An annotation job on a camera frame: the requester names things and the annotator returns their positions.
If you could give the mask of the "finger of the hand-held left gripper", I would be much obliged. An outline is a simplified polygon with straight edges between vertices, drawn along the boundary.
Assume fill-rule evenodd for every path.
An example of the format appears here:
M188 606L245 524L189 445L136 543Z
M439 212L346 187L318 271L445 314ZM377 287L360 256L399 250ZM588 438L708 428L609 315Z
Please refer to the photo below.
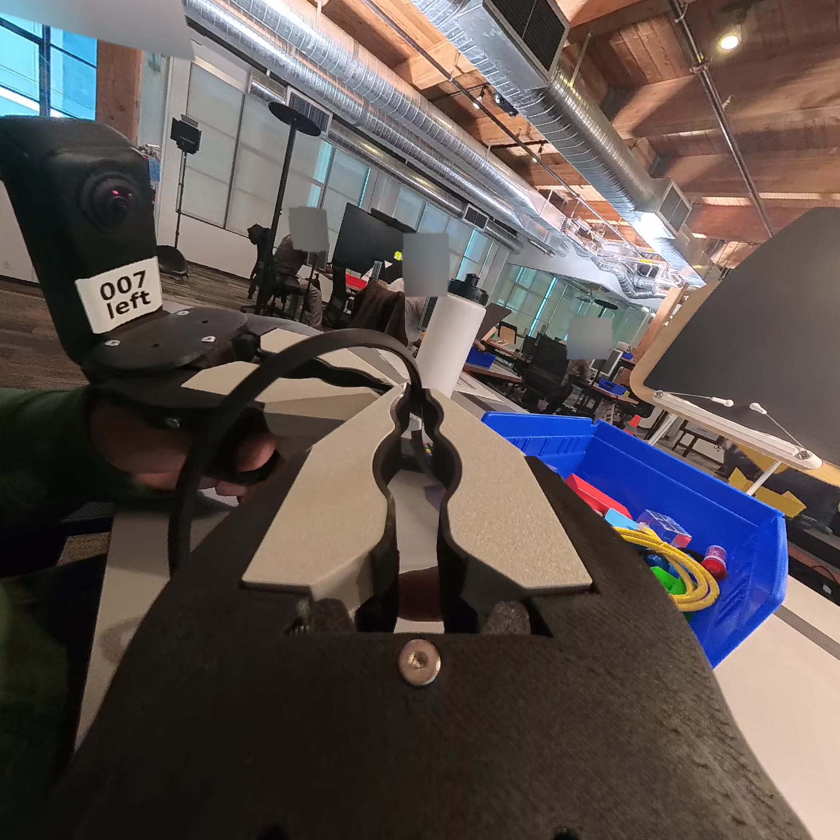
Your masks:
M230 362L195 373L183 385L205 395L226 396L256 368L256 363ZM279 379L256 401L275 434L327 434L379 398L362 386L336 386L315 378Z
M274 327L259 337L259 349L262 354L277 354L301 343L313 339L328 338L331 333L296 332ZM322 353L304 360L286 378L321 379L340 387L369 387L371 389L390 389L397 385L397 379L375 368L359 356L353 349L341 348Z

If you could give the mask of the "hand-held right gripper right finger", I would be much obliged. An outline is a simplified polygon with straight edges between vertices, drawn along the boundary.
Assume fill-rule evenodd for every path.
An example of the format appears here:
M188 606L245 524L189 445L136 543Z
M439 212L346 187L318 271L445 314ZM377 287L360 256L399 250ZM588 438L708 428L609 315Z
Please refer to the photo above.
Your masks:
M427 390L428 457L444 489L437 567L446 632L478 632L500 603L578 595L592 577L522 451Z

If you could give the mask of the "person's left forearm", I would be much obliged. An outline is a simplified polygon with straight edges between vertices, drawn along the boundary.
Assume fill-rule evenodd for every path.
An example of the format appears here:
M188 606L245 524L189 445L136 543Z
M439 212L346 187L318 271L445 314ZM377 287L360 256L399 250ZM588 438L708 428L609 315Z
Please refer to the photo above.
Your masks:
M90 502L113 502L134 489L129 476L94 449L91 395L1 391L1 523L16 527L63 519Z

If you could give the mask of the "person's left hand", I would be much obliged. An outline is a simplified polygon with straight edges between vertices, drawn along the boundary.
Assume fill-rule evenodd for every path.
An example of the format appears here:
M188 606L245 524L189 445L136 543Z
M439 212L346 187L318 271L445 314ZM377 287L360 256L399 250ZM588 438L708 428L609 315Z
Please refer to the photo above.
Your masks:
M192 446L188 432L150 426L133 410L107 401L95 403L88 429L93 448L111 467L144 489L174 492ZM276 443L270 434L254 435L240 445L237 469L245 473L261 468L274 454ZM242 498L250 492L245 486L210 477L204 477L199 487L222 498Z

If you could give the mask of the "red block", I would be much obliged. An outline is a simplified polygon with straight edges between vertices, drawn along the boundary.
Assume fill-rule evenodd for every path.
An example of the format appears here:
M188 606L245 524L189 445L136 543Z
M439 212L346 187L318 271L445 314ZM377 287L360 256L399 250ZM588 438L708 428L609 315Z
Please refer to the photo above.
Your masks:
M606 518L610 511L615 511L622 517L633 521L633 517L629 510L619 501L608 496L603 491L593 486L588 481L570 474L564 479L565 484L572 489L572 491L581 498L592 510Z

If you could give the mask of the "white water bottle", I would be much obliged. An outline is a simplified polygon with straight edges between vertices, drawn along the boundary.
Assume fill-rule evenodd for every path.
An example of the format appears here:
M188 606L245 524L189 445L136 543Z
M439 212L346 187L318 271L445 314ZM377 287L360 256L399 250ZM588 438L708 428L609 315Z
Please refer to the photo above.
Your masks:
M483 323L488 299L475 273L451 280L447 294L435 299L416 355L423 388L452 395Z

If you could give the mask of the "window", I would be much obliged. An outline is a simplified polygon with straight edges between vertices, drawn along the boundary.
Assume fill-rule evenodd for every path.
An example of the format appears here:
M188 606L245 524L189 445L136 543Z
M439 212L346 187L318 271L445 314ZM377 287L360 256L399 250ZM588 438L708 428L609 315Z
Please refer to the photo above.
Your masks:
M94 38L1 16L1 115L93 120Z

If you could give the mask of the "small black light panel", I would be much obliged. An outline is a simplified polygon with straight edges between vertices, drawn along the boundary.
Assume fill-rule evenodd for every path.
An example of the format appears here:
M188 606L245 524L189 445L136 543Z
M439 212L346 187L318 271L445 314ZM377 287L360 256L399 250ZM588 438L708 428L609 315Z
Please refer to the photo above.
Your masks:
M195 155L200 150L202 131L197 121L183 114L179 119L172 119L171 140L181 152L181 162L178 171L178 183L175 199L175 234L173 247L178 249L181 225L182 208L186 181L186 164L189 156Z

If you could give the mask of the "translucent purple cube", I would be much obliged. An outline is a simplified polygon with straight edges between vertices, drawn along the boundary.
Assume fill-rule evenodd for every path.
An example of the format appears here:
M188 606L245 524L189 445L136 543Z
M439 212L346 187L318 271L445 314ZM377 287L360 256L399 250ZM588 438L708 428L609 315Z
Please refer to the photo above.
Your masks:
M646 528L657 535L662 542L678 549L691 543L692 537L678 522L664 513L646 509L636 519L639 529Z

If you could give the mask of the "blue plastic bin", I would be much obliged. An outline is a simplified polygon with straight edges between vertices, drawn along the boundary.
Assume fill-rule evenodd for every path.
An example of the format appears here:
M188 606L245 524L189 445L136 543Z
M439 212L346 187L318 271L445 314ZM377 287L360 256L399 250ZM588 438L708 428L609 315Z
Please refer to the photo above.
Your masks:
M633 518L645 510L671 517L691 536L691 550L726 551L721 595L691 622L712 666L782 605L789 560L780 511L602 421L528 413L485 413L482 421L562 478L578 476L621 503Z

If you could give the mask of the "black floor lamp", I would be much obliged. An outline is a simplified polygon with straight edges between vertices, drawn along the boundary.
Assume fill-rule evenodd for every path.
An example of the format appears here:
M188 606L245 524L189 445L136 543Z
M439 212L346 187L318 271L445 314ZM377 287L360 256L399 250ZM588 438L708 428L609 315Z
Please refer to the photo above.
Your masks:
M288 126L288 136L269 233L262 235L260 240L263 248L260 252L257 266L261 268L261 271L258 272L253 284L256 298L253 310L249 312L249 314L254 316L266 316L269 313L271 301L276 299L277 296L281 298L287 298L289 295L298 295L301 298L305 297L305 293L300 291L297 280L289 280L287 277L277 274L275 250L279 221L282 215L291 159L297 136L299 133L303 133L307 136L318 138L321 134L321 130L315 122L305 114L282 102L272 102L269 105L269 111L277 120Z

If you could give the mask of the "yellow bin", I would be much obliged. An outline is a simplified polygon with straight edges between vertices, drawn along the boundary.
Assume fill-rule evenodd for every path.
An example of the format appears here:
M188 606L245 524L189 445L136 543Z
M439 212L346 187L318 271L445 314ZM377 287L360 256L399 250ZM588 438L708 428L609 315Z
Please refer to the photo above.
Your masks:
M739 469L735 469L731 473L728 483L731 487L743 492L747 492L753 485L753 482ZM788 519L795 519L806 509L806 504L790 491L779 493L769 489L766 484L756 489L754 497L763 504L781 512Z

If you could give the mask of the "black board with wooden rim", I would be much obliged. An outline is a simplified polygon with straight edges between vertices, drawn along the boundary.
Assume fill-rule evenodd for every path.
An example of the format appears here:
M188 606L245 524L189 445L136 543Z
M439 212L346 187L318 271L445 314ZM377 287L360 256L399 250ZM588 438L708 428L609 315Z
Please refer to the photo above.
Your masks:
M631 389L775 465L838 487L839 209L817 207L691 293Z

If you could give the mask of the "silver spiral air duct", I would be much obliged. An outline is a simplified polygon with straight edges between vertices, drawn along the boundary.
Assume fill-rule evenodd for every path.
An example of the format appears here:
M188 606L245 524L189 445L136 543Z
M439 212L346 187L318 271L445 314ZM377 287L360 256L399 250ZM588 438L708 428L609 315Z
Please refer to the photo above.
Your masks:
M500 222L533 237L529 189L308 2L184 1L185 15Z

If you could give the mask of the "silver duct with vent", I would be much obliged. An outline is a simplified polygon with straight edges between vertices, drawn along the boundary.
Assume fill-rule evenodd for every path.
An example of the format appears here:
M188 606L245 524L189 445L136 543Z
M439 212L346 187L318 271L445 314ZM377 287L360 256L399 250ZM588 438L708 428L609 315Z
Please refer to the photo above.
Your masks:
M560 56L570 24L551 1L414 1L413 5L596 190L677 276L703 284L682 230L690 212L670 180L643 168Z

